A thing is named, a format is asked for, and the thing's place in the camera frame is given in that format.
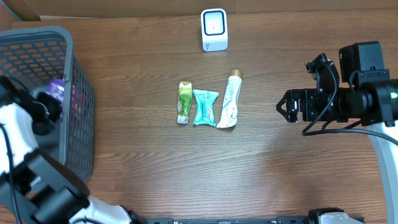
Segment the teal snack packet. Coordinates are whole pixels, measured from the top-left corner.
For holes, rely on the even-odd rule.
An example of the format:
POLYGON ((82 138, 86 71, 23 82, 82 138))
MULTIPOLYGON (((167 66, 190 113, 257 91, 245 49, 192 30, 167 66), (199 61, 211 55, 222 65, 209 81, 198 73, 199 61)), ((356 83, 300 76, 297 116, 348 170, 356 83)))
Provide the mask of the teal snack packet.
POLYGON ((219 93, 207 90, 194 90, 193 91, 195 102, 197 106, 194 125, 207 124, 215 127, 215 117, 213 112, 213 105, 217 100, 219 93))

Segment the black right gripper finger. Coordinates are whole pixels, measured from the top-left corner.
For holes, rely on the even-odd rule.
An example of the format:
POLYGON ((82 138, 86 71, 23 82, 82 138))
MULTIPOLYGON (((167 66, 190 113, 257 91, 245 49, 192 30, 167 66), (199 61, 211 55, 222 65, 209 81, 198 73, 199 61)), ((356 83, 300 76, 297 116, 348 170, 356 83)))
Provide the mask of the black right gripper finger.
POLYGON ((289 113, 286 112, 286 110, 283 110, 283 109, 280 108, 280 107, 277 107, 276 110, 277 110, 277 112, 279 112, 279 113, 284 117, 284 119, 285 119, 287 122, 289 122, 289 113))
POLYGON ((283 105, 288 105, 290 100, 291 91, 287 90, 283 95, 282 99, 276 104, 277 108, 281 108, 283 105))

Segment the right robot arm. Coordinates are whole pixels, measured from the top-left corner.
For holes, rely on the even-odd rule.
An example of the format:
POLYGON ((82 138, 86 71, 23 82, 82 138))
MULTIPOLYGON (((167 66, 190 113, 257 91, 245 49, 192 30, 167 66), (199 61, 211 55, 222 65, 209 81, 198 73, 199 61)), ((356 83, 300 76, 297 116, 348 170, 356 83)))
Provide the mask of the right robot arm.
POLYGON ((387 222, 397 223, 397 80, 384 66, 378 41, 339 50, 340 68, 324 53, 305 64, 316 88, 285 92, 276 110, 290 123, 298 114, 304 136, 365 134, 379 164, 387 222))

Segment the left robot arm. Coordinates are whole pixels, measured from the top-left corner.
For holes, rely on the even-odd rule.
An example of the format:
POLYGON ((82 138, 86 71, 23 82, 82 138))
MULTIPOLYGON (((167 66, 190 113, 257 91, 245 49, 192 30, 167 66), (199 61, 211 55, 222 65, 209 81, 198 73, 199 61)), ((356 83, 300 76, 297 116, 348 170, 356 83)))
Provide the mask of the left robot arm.
POLYGON ((18 223, 142 223, 132 211, 90 194, 85 183, 37 144, 50 133, 61 103, 45 92, 32 96, 24 84, 1 77, 1 203, 18 223))

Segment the purple pad package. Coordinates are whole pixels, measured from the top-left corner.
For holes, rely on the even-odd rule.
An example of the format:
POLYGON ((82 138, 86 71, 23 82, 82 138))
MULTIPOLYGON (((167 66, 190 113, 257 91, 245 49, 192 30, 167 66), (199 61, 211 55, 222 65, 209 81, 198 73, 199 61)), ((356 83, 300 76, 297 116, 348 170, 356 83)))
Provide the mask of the purple pad package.
POLYGON ((65 83, 62 79, 52 79, 45 93, 55 98, 63 106, 65 83))

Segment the white tube gold cap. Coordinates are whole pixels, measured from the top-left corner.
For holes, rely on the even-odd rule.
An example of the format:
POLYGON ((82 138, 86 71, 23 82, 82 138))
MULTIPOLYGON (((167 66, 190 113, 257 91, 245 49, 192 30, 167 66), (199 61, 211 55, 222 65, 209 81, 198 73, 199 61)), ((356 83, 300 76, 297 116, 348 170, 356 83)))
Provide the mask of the white tube gold cap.
POLYGON ((218 129, 232 128, 238 122, 238 100, 243 82, 243 72, 232 70, 227 79, 218 129))

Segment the green yellow snack packet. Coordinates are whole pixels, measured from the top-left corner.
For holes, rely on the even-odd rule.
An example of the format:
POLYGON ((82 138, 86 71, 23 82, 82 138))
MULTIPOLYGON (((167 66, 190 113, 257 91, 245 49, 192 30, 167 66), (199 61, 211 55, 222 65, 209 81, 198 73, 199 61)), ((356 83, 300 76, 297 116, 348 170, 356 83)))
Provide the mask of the green yellow snack packet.
POLYGON ((189 112, 193 100, 191 82, 180 82, 178 87, 177 123, 188 124, 189 112))

